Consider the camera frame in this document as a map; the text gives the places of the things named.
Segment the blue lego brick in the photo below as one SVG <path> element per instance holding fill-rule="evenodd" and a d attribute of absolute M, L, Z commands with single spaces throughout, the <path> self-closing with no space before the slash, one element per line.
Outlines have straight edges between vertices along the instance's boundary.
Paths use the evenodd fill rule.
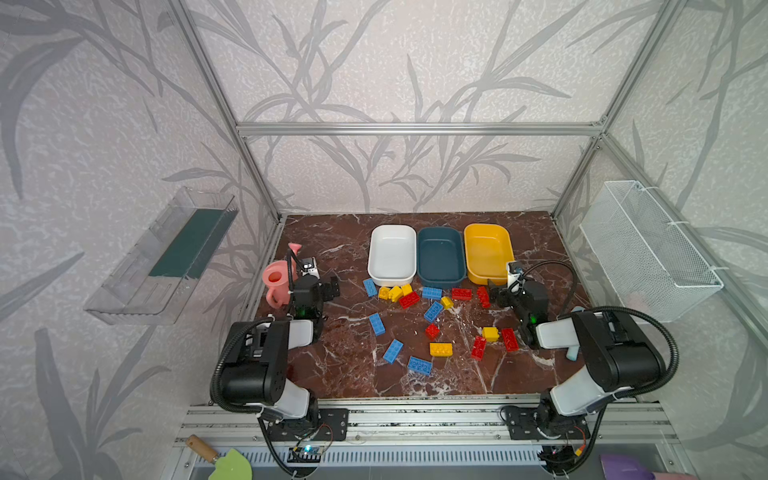
<path fill-rule="evenodd" d="M 443 297 L 443 291 L 434 287 L 423 287 L 421 293 L 424 299 L 429 300 L 440 300 Z"/>
<path fill-rule="evenodd" d="M 375 336 L 383 335 L 386 332 L 383 320 L 378 313 L 369 316 L 368 320 Z"/>
<path fill-rule="evenodd" d="M 434 302 L 431 304 L 431 306 L 428 308 L 428 310 L 424 313 L 424 318 L 429 322 L 433 323 L 435 322 L 439 315 L 444 311 L 444 306 L 440 302 Z"/>
<path fill-rule="evenodd" d="M 366 294 L 368 297 L 377 297 L 378 296 L 378 288 L 374 281 L 370 278 L 365 279 L 363 281 L 363 285 L 366 291 Z"/>
<path fill-rule="evenodd" d="M 430 376 L 433 364 L 431 361 L 411 356 L 408 360 L 407 368 L 416 374 Z"/>
<path fill-rule="evenodd" d="M 393 340 L 383 356 L 384 361 L 388 364 L 393 364 L 397 360 L 398 355 L 401 353 L 402 348 L 402 342 L 399 340 Z"/>

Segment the small red lego brick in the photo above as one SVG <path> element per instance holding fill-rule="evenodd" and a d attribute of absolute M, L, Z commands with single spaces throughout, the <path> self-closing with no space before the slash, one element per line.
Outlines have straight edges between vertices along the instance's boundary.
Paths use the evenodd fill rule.
<path fill-rule="evenodd" d="M 426 330 L 425 333 L 427 337 L 430 339 L 431 342 L 434 342 L 438 336 L 440 335 L 440 329 L 437 327 L 436 324 L 430 324 Z"/>

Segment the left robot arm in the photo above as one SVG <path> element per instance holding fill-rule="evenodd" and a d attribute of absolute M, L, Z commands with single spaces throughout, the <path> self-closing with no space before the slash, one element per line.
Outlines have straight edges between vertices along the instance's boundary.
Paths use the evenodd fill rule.
<path fill-rule="evenodd" d="M 316 396 L 288 379 L 291 350 L 320 340 L 324 304 L 340 296 L 336 276 L 323 280 L 316 259 L 286 257 L 298 278 L 288 281 L 287 313 L 232 325 L 210 382 L 211 400 L 233 413 L 252 413 L 270 422 L 319 424 Z"/>

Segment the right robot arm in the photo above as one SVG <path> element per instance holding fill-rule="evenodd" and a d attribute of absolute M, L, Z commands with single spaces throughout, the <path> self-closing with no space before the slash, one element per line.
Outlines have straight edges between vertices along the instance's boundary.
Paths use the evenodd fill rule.
<path fill-rule="evenodd" d="M 513 339 L 532 349 L 565 349 L 584 362 L 564 383 L 542 393 L 536 408 L 514 411 L 549 436 L 584 422 L 588 414 L 602 412 L 612 402 L 660 389 L 680 364 L 671 332 L 644 312 L 597 306 L 549 318 L 548 291 L 528 275 L 556 263 L 543 261 L 524 269 L 511 261 L 506 265 L 507 285 L 490 289 L 490 300 L 512 309 L 519 320 Z"/>

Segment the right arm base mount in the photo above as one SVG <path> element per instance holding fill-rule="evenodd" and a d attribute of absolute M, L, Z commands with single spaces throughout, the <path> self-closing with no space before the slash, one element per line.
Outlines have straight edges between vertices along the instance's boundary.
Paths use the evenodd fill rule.
<path fill-rule="evenodd" d="M 585 415 L 564 416 L 546 406 L 505 405 L 500 408 L 499 416 L 512 440 L 586 442 L 591 437 Z"/>

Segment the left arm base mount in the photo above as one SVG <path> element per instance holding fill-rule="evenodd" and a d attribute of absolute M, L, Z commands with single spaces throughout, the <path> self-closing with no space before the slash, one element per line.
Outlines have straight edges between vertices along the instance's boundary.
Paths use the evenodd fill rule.
<path fill-rule="evenodd" d="M 296 442 L 313 439 L 325 442 L 344 441 L 349 426 L 350 411 L 346 408 L 320 408 L 302 419 L 285 420 L 267 426 L 272 441 Z"/>

